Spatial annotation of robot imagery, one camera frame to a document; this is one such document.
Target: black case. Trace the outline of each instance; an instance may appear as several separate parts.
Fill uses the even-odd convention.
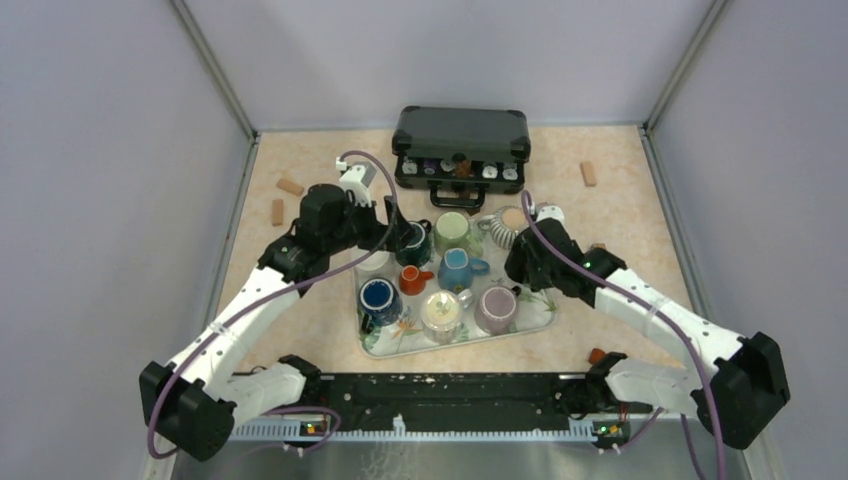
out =
[[[430,201],[437,207],[480,208],[487,192],[516,194],[524,188],[524,166],[530,160],[527,117],[518,110],[409,106],[392,136],[392,153],[397,155],[395,180],[401,187],[430,190]],[[415,162],[416,173],[404,172],[405,160]],[[446,172],[443,160],[470,160],[471,176]],[[483,178],[487,163],[497,166],[497,178]],[[432,170],[434,164],[439,165],[434,173],[424,172],[425,165]],[[514,170],[517,178],[505,179],[505,170]],[[476,191],[477,198],[440,197],[438,190]]]

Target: brown object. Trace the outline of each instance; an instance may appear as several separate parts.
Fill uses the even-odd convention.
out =
[[[283,200],[275,198],[271,202],[271,225],[278,227],[283,224],[284,220]]]
[[[593,348],[592,353],[589,354],[589,363],[597,365],[601,363],[601,360],[603,360],[605,356],[607,356],[607,352],[600,348]]]
[[[292,195],[297,195],[298,197],[303,195],[303,187],[286,178],[281,178],[277,181],[277,188],[285,190]]]
[[[456,169],[453,172],[456,178],[468,178],[471,176],[471,160],[467,158],[456,164]]]
[[[580,162],[580,173],[583,174],[583,185],[594,187],[598,184],[598,177],[595,176],[595,167],[592,162]]]

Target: mug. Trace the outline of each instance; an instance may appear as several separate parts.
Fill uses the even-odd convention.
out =
[[[463,290],[459,295],[440,290],[427,297],[421,303],[424,336],[436,343],[450,343],[456,338],[462,314],[473,299],[471,290]]]
[[[425,220],[423,222],[409,222],[409,226],[415,230],[415,236],[405,247],[398,250],[395,259],[404,267],[407,265],[423,267],[433,256],[433,244],[427,235],[432,230],[433,225]]]
[[[356,260],[367,253],[368,250],[354,248],[351,250],[350,257],[351,260]],[[356,266],[356,273],[359,276],[359,280],[362,281],[374,277],[394,277],[396,268],[394,262],[391,260],[391,257],[392,254],[385,250],[379,250],[374,252],[374,255],[371,255],[370,257],[365,259],[364,262]]]
[[[515,292],[496,285],[480,295],[474,310],[474,321],[489,335],[500,335],[509,331],[517,315],[518,299],[515,298]]]
[[[527,221],[520,208],[508,205],[477,220],[477,227],[488,231],[497,246],[509,250],[518,234],[527,228]]]
[[[385,278],[372,278],[359,289],[357,297],[363,325],[384,327],[395,323],[403,311],[400,294]]]
[[[445,252],[439,264],[439,286],[459,293],[471,287],[474,275],[486,275],[489,269],[485,260],[470,257],[461,248],[452,248]]]
[[[400,271],[398,286],[404,295],[412,297],[423,292],[424,287],[427,286],[427,280],[430,280],[433,277],[435,277],[433,272],[423,272],[415,265],[409,265],[407,267],[403,267],[403,270]]]
[[[483,255],[483,247],[471,235],[471,224],[461,213],[443,213],[433,227],[433,243],[441,256],[451,248],[465,249],[472,257]]]

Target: dark blue mug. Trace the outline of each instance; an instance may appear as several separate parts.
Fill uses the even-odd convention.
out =
[[[489,263],[485,260],[471,257],[461,248],[451,248],[445,252],[439,265],[439,286],[459,293],[471,287],[475,275],[486,275],[489,270]]]
[[[400,294],[392,282],[375,277],[359,289],[357,297],[362,325],[384,327],[398,321],[403,311]]]

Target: beige tabletop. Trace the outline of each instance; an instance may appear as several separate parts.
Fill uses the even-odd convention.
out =
[[[266,133],[262,135],[244,210],[233,246],[222,309],[247,279],[269,242],[285,233],[298,216],[300,199],[278,189],[282,177],[308,187],[336,183],[335,158],[347,150],[365,150],[394,171],[391,130]],[[559,205],[569,234],[586,249],[592,243],[623,258],[650,284],[689,306],[680,267],[671,244],[642,144],[634,126],[531,128],[533,145],[525,168],[525,188],[537,203]],[[580,162],[591,161],[596,187],[585,187]],[[378,175],[372,197],[388,194]],[[422,190],[399,189],[408,219],[435,220],[445,210]],[[271,226],[271,202],[285,201],[285,224]],[[488,195],[481,214],[519,204],[517,195]],[[378,218],[385,221],[382,201]],[[350,259],[336,255],[331,267]],[[674,364],[665,351],[622,322],[595,312],[583,302],[555,292],[557,320],[547,329],[476,344],[401,357],[374,359],[360,346],[351,272],[312,287],[265,332],[241,365],[249,370],[296,354],[325,372],[532,372],[584,371],[593,347],[621,351],[651,362]]]

